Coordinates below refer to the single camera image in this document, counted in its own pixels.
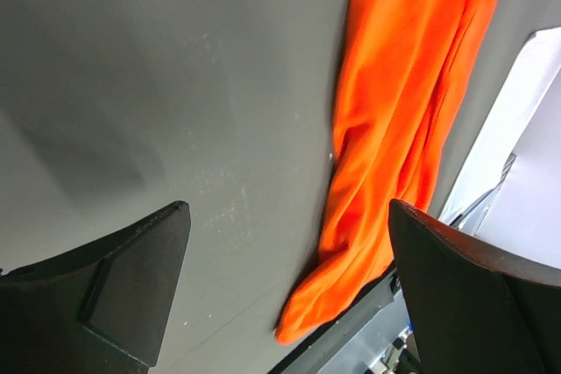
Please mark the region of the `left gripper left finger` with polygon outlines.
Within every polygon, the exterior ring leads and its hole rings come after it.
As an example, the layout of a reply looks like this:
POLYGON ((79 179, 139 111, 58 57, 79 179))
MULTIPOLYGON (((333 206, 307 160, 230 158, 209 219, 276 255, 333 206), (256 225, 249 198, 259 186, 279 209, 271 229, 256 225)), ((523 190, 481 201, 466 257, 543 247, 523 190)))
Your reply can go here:
POLYGON ((191 228, 175 201, 1 277, 3 373, 146 373, 158 361, 191 228))

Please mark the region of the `orange t shirt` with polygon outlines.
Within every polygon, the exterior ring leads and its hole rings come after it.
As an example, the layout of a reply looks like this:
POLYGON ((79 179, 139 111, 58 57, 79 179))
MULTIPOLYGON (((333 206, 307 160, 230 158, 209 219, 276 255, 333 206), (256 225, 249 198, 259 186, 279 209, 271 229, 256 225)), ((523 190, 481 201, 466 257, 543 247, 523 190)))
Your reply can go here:
POLYGON ((349 0, 317 265, 281 312, 280 344, 336 319, 391 265, 392 200, 428 209, 497 3, 349 0))

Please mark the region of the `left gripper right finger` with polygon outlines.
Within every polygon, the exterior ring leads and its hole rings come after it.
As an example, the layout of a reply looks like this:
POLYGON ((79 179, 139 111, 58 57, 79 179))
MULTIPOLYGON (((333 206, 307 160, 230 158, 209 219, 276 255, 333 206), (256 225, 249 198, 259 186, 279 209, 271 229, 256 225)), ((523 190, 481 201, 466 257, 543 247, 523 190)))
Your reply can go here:
POLYGON ((558 373, 560 270, 393 199, 389 236, 426 373, 558 373))

